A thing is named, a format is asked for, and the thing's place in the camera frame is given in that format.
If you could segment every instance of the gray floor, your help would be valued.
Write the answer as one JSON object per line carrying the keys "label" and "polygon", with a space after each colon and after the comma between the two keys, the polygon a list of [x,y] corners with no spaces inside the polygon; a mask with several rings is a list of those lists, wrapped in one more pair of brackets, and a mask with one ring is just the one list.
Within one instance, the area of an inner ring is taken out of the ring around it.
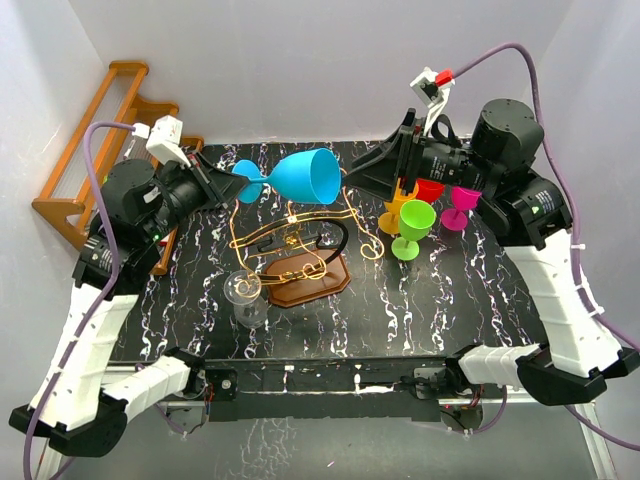
{"label": "gray floor", "polygon": [[[491,418],[497,405],[486,407]],[[208,424],[187,440],[152,410],[101,459],[66,479],[595,479],[580,426],[564,408],[511,404],[464,439],[403,419],[254,420]]]}

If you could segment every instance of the robotic arm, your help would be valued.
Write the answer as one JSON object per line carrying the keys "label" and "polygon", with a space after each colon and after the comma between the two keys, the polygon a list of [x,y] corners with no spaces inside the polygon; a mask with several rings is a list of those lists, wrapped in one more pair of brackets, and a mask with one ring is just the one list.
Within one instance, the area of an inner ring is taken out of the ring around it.
{"label": "robotic arm", "polygon": [[[416,118],[409,110],[396,132],[353,161],[344,183],[387,201],[399,179],[405,192],[413,191],[417,178],[482,191],[477,212],[520,270],[549,341],[466,347],[447,358],[447,382],[456,391],[485,383],[524,387],[545,405],[589,402],[606,390],[606,379],[637,368],[640,355],[621,347],[580,301],[570,271],[570,212],[558,187],[531,169],[543,129],[526,105],[499,99],[485,105],[470,141],[463,142],[440,114],[452,84],[450,72],[425,69],[411,85],[429,114]],[[101,388],[117,334],[159,259],[158,241],[194,211],[226,207],[247,185],[245,177],[219,170],[203,156],[184,154],[177,147],[180,127],[165,117],[148,134],[147,148],[162,163],[158,172],[135,159],[110,172],[101,191],[118,240],[118,281],[76,337],[112,269],[113,252],[96,217],[74,270],[71,308],[51,368],[32,401],[12,412],[14,428],[27,432],[37,422],[35,435],[48,437],[64,455],[105,455],[146,408],[167,395],[198,392],[202,360],[178,348]],[[590,294],[584,276],[582,286]],[[61,371],[59,359],[70,341],[76,348]],[[34,420],[55,374],[58,382]]]}

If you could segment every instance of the black marble table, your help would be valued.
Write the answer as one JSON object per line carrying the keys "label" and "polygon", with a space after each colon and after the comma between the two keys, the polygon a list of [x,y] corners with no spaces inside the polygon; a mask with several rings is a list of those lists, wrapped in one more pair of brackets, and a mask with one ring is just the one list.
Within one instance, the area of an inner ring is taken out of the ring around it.
{"label": "black marble table", "polygon": [[[231,169],[247,158],[269,172],[295,151],[327,147],[348,169],[367,142],[211,146],[207,157]],[[230,211],[198,212],[180,226],[165,276],[152,276],[120,332],[112,361],[152,361],[179,345],[205,358],[300,358],[448,354],[473,342],[517,346],[545,339],[526,286],[478,215],[453,233],[436,223],[420,242],[420,256],[404,263],[390,251],[392,238],[377,229],[380,200],[349,191],[365,228],[386,245],[377,261],[363,258],[368,237],[352,220],[344,252],[351,283],[340,294],[298,307],[270,306],[268,323],[257,330],[238,325],[222,285],[240,266],[228,247]],[[448,192],[434,204],[450,206]],[[332,209],[346,208],[339,197]],[[297,212],[309,207],[296,206]],[[286,215],[286,202],[266,188],[242,206],[239,235]],[[253,266],[264,268],[258,258]]]}

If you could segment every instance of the red connector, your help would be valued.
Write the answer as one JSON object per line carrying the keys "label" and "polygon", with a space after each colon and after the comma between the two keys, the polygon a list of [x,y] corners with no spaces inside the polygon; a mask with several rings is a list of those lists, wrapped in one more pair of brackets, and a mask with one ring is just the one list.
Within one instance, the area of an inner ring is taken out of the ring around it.
{"label": "red connector", "polygon": [[453,80],[453,71],[450,68],[447,68],[436,76],[436,85],[441,87],[442,85],[449,83],[451,80]]}

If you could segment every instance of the pink goblet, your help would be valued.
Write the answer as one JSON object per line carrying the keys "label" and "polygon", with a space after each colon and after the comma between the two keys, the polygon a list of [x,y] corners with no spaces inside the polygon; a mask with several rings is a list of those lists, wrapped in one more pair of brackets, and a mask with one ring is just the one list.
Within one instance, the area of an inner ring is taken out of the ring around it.
{"label": "pink goblet", "polygon": [[478,206],[478,200],[482,196],[482,192],[469,190],[462,187],[453,187],[451,191],[451,200],[455,208],[449,208],[442,212],[440,222],[449,230],[460,232],[464,230],[469,223],[467,215],[464,213]]}

